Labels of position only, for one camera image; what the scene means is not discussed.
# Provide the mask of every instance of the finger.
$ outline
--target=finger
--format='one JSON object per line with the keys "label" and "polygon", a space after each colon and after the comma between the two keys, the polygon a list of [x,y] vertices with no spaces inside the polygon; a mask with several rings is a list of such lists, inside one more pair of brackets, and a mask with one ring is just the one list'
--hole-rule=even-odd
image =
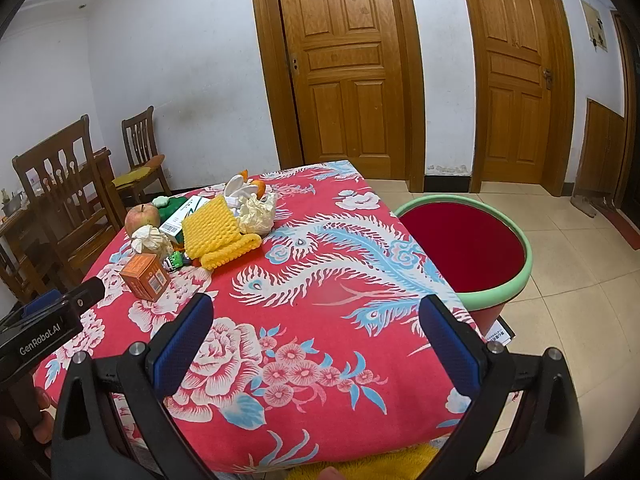
{"label": "finger", "polygon": [[18,440],[20,438],[20,424],[18,424],[15,420],[13,420],[12,418],[3,417],[2,420],[0,420],[0,424],[6,425],[9,433],[11,433],[11,436],[15,440]]}
{"label": "finger", "polygon": [[318,480],[346,480],[346,478],[336,468],[328,467],[321,471]]}
{"label": "finger", "polygon": [[53,417],[49,412],[42,412],[42,422],[33,428],[33,436],[41,443],[51,442],[53,436]]}
{"label": "finger", "polygon": [[42,388],[36,386],[36,400],[41,410],[46,410],[51,405],[51,397]]}

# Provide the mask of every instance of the door frame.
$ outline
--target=door frame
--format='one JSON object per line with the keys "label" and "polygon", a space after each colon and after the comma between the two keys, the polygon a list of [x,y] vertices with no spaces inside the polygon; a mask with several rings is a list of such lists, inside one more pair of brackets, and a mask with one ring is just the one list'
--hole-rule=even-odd
{"label": "door frame", "polygon": [[[575,73],[574,51],[569,23],[562,0],[541,0],[545,19],[549,54],[553,73],[549,134],[546,142],[545,164],[540,184],[551,195],[562,194],[562,184],[569,163],[571,138],[574,132]],[[470,192],[480,191],[484,153],[488,130],[489,81],[485,76],[488,61],[480,0],[466,0],[476,64],[476,143],[471,173]]]}
{"label": "door frame", "polygon": [[[402,58],[406,131],[404,177],[409,191],[423,192],[426,115],[418,23],[414,0],[392,1]],[[254,0],[255,24],[271,123],[280,166],[286,169],[301,166],[304,164],[304,157],[281,12],[279,0]]]}
{"label": "door frame", "polygon": [[620,57],[622,59],[622,73],[625,88],[625,154],[622,159],[620,177],[613,198],[613,203],[617,208],[622,206],[622,199],[626,191],[626,183],[631,172],[631,162],[634,156],[634,141],[636,137],[636,67],[634,66],[631,49],[633,46],[628,42],[628,37],[622,27],[622,16],[617,10],[611,11],[613,23],[616,26],[616,35],[620,45]]}

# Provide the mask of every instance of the table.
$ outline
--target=table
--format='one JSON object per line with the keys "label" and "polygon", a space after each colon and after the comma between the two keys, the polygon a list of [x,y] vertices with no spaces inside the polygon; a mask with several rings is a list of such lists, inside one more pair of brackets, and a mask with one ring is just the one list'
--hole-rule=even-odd
{"label": "table", "polygon": [[[261,178],[278,194],[277,228],[263,245],[213,275],[181,269],[155,304],[118,275],[131,255],[120,232],[89,272],[105,298],[82,316],[84,332],[43,361],[36,383],[57,398],[76,351],[103,357],[147,342],[206,291],[214,323],[165,405],[213,470],[351,460],[450,433],[469,400],[424,338],[418,302],[435,292],[473,321],[438,270],[347,161]],[[142,444],[124,400],[116,404]]]}

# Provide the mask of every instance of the wooden door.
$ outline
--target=wooden door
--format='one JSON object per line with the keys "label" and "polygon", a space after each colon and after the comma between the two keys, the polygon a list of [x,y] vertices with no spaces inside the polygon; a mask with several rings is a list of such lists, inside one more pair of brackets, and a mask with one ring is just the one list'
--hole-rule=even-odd
{"label": "wooden door", "polygon": [[[631,47],[629,49],[629,65],[630,67],[633,67],[633,69],[629,71],[628,76],[635,79],[634,97],[636,100],[636,111],[633,115],[637,117],[637,111],[640,110],[640,91],[638,91],[640,88],[640,45],[633,40],[628,32],[626,32],[626,34],[628,34],[627,37],[630,40]],[[632,102],[629,102],[628,104],[628,108],[634,106]],[[620,209],[622,209],[624,214],[636,225],[636,227],[640,228],[640,122],[636,120],[634,124],[635,127],[630,128],[629,131],[635,139],[633,153],[629,153],[632,157],[631,167],[629,169],[629,176],[626,181],[626,187]]]}
{"label": "wooden door", "polygon": [[280,0],[305,162],[348,159],[404,179],[404,98],[392,0]]}
{"label": "wooden door", "polygon": [[588,99],[576,187],[579,190],[613,195],[624,153],[624,118],[606,106]]}
{"label": "wooden door", "polygon": [[549,131],[549,46],[540,0],[480,0],[489,110],[482,179],[539,184]]}

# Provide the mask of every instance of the blue gripper pad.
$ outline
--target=blue gripper pad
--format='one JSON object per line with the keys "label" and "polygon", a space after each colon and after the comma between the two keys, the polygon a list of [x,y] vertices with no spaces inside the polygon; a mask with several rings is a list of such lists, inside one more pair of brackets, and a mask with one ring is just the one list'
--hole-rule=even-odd
{"label": "blue gripper pad", "polygon": [[145,368],[159,399],[178,390],[212,323],[211,298],[194,294],[178,317],[162,325],[151,340]]}
{"label": "blue gripper pad", "polygon": [[27,303],[22,310],[22,319],[28,318],[31,314],[39,312],[45,307],[53,305],[59,298],[62,297],[60,291],[56,288],[52,288],[45,292],[42,296],[38,296],[31,303]]}
{"label": "blue gripper pad", "polygon": [[456,320],[436,295],[422,298],[418,317],[424,334],[456,390],[475,399],[480,392],[486,358],[481,346],[470,338],[475,338],[481,345],[480,338],[466,323]]}

